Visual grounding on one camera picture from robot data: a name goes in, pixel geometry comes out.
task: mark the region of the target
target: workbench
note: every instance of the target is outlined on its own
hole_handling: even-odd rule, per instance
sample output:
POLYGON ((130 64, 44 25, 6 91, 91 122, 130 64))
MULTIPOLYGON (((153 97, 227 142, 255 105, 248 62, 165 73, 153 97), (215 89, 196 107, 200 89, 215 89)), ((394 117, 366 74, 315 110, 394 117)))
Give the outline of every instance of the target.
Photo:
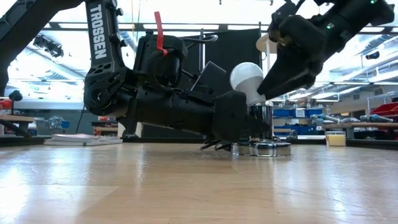
POLYGON ((18 124, 19 128, 28 133, 29 124, 35 121, 35 118, 16 115, 0 114, 0 119, 9 121, 10 123, 18 124))
POLYGON ((331 129, 343 129, 346 131, 347 139, 355 139, 354 128, 384 128, 395 130, 398 129, 398 123, 338 123, 324 124, 322 128, 326 131, 331 129))

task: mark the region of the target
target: wooden tabletop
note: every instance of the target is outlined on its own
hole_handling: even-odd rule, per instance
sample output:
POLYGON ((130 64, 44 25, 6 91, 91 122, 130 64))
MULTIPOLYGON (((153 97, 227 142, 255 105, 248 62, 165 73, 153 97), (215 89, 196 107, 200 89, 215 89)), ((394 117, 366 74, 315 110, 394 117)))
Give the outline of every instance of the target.
POLYGON ((398 223, 398 153, 292 146, 236 157, 200 144, 0 151, 0 223, 398 223))
POLYGON ((323 128, 398 128, 398 123, 338 123, 324 124, 323 128))
POLYGON ((4 115, 4 114, 0 114, 0 119, 3 119, 5 121, 24 121, 24 122, 30 122, 30 123, 35 121, 35 118, 32 118, 32 117, 4 115))

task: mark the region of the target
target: led light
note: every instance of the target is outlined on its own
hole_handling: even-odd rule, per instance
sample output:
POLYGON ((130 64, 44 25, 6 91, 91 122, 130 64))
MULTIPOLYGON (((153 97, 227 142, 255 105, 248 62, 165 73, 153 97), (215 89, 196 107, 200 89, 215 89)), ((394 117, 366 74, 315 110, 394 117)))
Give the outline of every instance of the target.
MULTIPOLYGON (((201 25, 201 24, 163 24, 163 29, 181 29, 181 30, 198 30, 198 29, 209 29, 217 30, 219 25, 201 25)), ((157 29, 156 24, 144 24, 145 29, 157 29)))
POLYGON ((132 24, 119 24, 119 29, 129 29, 132 30, 132 24))
POLYGON ((330 97, 330 96, 333 96, 333 95, 336 95, 337 93, 320 93, 320 94, 317 94, 317 95, 315 95, 315 96, 313 96, 312 98, 313 99, 322 99, 322 98, 327 98, 327 97, 330 97))
POLYGON ((390 78, 395 78, 397 76, 398 76, 398 71, 380 73, 380 74, 376 75, 375 77, 370 78, 368 81, 369 82, 379 82, 379 81, 383 81, 383 80, 388 80, 390 78))
POLYGON ((340 100, 317 100, 319 103, 340 102, 340 100))
POLYGON ((396 82, 375 82, 374 85, 398 85, 396 82))
POLYGON ((335 82, 335 85, 368 85, 369 82, 335 82))
MULTIPOLYGON (((248 26, 248 25, 228 25, 229 30, 245 30, 245 29, 258 29, 259 26, 248 26)), ((268 26, 261 26, 262 31, 266 31, 268 26)))
POLYGON ((87 23, 61 23, 62 29, 88 29, 87 23))
POLYGON ((383 27, 364 27, 360 32, 381 32, 383 30, 383 27))
POLYGON ((354 88, 349 88, 347 90, 343 90, 343 91, 339 92, 339 94, 351 93, 352 91, 355 91, 355 90, 357 90, 359 88, 361 88, 361 86, 357 86, 357 87, 354 87, 354 88))
POLYGON ((232 89, 246 94, 246 103, 265 103, 264 95, 259 95, 257 89, 262 82, 263 74, 261 68, 255 63, 243 62, 234 67, 229 81, 232 89))
POLYGON ((299 99, 299 98, 304 98, 304 97, 309 96, 311 94, 312 93, 299 93, 299 94, 296 94, 296 95, 293 95, 293 96, 289 97, 289 99, 290 100, 295 100, 295 99, 299 99))

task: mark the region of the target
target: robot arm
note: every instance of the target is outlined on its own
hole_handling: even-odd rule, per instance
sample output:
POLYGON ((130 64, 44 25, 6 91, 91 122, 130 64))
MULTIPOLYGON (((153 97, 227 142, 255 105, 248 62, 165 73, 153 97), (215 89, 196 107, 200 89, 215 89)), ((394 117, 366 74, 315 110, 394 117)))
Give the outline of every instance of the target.
MULTIPOLYGON (((7 83, 9 63, 41 28, 58 11, 82 2, 25 0, 11 7, 0 22, 3 86, 7 83)), ((217 36, 196 40, 147 35, 139 40, 131 70, 122 59, 121 47, 126 43, 119 37, 117 16, 123 12, 117 8, 117 1, 87 0, 85 4, 91 68, 85 77, 84 104, 91 113, 115 116, 127 133, 134 133, 137 122, 141 122, 229 142, 239 141, 242 133, 261 133, 270 128, 248 115, 244 93, 230 91, 215 96, 203 87, 206 83, 201 81, 202 76, 224 75, 220 67, 208 63, 198 78, 182 70, 190 46, 213 42, 217 36), (182 74, 194 80, 190 90, 177 88, 182 74)))
POLYGON ((333 54, 369 23, 373 26, 394 21, 394 5, 385 0, 314 0, 318 6, 333 3, 324 15, 304 19, 295 15, 291 0, 272 14, 269 38, 277 42, 277 60, 257 92, 273 99, 298 88, 310 88, 333 54))

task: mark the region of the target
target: book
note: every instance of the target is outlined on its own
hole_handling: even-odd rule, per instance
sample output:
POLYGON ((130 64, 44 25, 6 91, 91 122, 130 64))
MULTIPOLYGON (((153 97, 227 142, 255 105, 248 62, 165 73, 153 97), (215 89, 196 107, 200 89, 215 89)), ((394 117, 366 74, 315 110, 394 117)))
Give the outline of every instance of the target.
POLYGON ((44 141, 47 146, 104 146, 110 144, 121 144, 122 139, 110 139, 107 141, 88 141, 88 142, 78 142, 78 141, 54 141, 48 139, 44 141))
POLYGON ((118 140, 119 137, 107 136, 92 136, 89 134, 53 134, 52 141, 66 141, 66 142, 92 142, 92 141, 109 141, 118 140))

